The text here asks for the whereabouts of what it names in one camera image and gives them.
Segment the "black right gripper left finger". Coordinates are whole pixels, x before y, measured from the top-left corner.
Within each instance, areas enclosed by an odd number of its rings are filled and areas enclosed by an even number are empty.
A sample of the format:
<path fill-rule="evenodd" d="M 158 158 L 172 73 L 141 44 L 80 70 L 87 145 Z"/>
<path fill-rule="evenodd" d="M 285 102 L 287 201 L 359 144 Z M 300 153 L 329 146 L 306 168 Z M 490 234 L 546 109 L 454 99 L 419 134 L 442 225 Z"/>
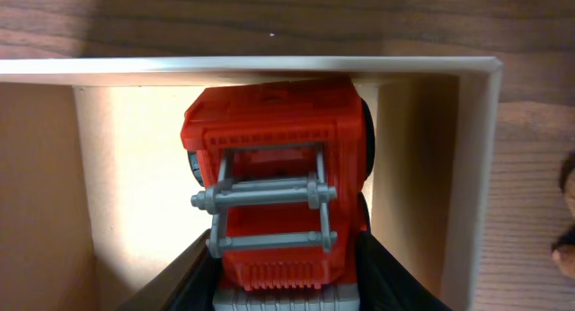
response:
<path fill-rule="evenodd" d="M 117 311 L 214 311 L 213 297 L 222 275 L 222 263 L 206 246 L 203 232 Z"/>

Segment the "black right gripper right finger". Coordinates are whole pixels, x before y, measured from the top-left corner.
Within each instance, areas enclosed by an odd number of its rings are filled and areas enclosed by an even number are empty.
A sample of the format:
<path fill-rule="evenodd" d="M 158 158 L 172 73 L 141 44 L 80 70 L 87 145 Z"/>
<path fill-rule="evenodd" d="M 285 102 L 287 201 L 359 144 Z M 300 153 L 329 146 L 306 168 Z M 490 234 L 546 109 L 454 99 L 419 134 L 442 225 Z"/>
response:
<path fill-rule="evenodd" d="M 356 270 L 360 311 L 451 311 L 368 232 L 357 237 Z"/>

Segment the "red toy fire truck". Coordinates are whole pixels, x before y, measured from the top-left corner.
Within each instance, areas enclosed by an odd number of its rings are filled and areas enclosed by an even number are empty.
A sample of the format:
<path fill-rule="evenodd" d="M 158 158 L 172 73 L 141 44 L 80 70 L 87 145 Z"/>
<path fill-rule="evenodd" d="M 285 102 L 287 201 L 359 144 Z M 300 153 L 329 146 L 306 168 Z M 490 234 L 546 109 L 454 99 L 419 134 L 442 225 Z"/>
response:
<path fill-rule="evenodd" d="M 350 78 L 216 86 L 186 110 L 181 141 L 222 263 L 215 310 L 357 310 L 355 245 L 374 162 Z"/>

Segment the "brown plush toy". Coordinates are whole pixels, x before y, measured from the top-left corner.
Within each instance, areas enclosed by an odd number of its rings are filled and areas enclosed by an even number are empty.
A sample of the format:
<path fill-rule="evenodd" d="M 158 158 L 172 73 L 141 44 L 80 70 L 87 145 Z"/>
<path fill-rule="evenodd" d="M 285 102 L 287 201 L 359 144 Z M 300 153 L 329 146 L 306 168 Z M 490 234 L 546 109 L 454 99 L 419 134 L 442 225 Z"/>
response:
<path fill-rule="evenodd" d="M 564 276 L 574 279 L 574 150 L 562 160 L 557 179 L 565 226 L 551 243 L 551 258 Z"/>

